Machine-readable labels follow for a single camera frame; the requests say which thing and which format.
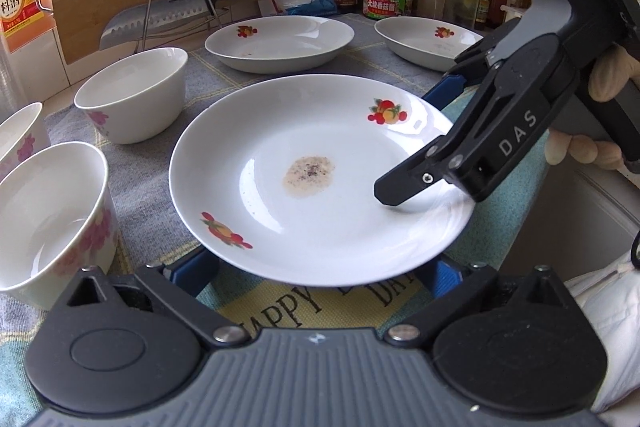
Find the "white bowl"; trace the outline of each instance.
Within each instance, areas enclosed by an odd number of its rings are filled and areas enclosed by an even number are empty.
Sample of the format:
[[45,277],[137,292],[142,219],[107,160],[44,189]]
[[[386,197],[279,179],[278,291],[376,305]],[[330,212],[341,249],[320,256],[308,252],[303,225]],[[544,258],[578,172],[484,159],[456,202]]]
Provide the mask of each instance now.
[[460,26],[422,17],[389,17],[375,29],[396,55],[434,71],[449,70],[454,58],[482,39]]
[[235,70],[284,74],[333,60],[353,36],[353,29],[340,21],[285,15],[234,23],[210,35],[204,45]]
[[373,194],[376,179],[450,127],[420,98],[368,78],[268,80],[187,127],[169,167],[172,201],[197,240],[261,277],[388,279],[441,253],[471,216],[473,201],[444,181],[397,208]]
[[40,102],[12,114],[0,124],[0,181],[20,163],[50,145]]
[[82,266],[107,272],[118,237],[108,178],[98,148],[66,142],[0,183],[0,293],[49,310]]
[[184,107],[188,56],[180,48],[156,48],[123,58],[94,74],[74,103],[114,143],[152,138]]

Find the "kitchen knife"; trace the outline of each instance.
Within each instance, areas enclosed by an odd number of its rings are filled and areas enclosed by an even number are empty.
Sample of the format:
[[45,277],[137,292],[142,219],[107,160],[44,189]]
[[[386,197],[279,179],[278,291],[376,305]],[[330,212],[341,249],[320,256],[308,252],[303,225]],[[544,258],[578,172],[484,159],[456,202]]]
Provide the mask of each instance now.
[[[219,9],[226,0],[211,1]],[[118,13],[104,27],[100,37],[100,49],[106,50],[123,42],[140,40],[145,25],[145,14],[146,4],[133,6]],[[213,12],[207,0],[155,0],[151,2],[148,34],[154,36],[210,15],[213,15]]]

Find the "gloved finger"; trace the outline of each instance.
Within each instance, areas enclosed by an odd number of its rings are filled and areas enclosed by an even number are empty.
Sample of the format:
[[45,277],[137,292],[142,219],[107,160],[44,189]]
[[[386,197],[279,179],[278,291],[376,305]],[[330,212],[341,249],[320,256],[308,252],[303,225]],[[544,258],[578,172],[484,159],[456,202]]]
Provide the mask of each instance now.
[[630,78],[640,89],[640,62],[622,46],[613,44],[596,60],[589,77],[589,94],[596,102],[608,102]]
[[622,150],[612,142],[596,142],[598,148],[598,156],[593,162],[594,165],[606,170],[616,171],[625,163],[622,160]]
[[545,143],[545,158],[549,165],[558,165],[566,156],[571,143],[571,135],[556,129],[549,129],[549,136]]
[[595,142],[583,134],[572,137],[568,151],[580,163],[593,163],[598,157],[598,147]]

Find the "placemat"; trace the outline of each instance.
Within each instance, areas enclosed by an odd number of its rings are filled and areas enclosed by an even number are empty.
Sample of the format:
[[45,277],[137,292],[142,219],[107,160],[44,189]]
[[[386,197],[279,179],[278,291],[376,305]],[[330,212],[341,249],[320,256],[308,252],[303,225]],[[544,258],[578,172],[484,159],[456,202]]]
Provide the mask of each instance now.
[[[353,42],[331,63],[314,73],[366,76],[424,95],[440,74],[394,55],[356,14],[339,17],[355,31]],[[172,151],[185,127],[223,96],[270,76],[231,70],[204,49],[187,63],[185,109],[169,129],[136,145],[118,146],[101,138],[75,107],[47,118],[52,143],[82,140],[97,145],[110,165],[110,188],[121,227],[111,273],[130,273],[153,261],[170,263],[197,242],[174,211],[168,185]],[[470,90],[446,108],[455,120],[471,98]],[[499,267],[524,222],[546,173],[543,139],[485,202],[447,250],[460,263],[485,261]],[[244,273],[226,263],[198,299],[254,335],[261,327],[375,327],[384,330],[430,297],[411,274],[362,287],[314,289],[284,285]],[[0,296],[0,426],[18,427],[40,409],[22,368],[25,350],[44,312]]]

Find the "black circular cover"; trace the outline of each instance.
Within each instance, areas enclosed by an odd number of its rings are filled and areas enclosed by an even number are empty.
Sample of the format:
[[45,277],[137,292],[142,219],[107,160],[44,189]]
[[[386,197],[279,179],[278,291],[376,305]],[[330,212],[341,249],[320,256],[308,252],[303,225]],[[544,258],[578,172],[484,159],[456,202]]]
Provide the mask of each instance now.
[[89,304],[45,321],[24,364],[47,401],[79,415],[109,415],[165,397],[193,374],[199,360],[198,341],[177,321],[126,306]]
[[527,415],[588,407],[607,369],[606,352],[583,317],[536,304],[454,322],[437,337],[433,360],[474,404]]

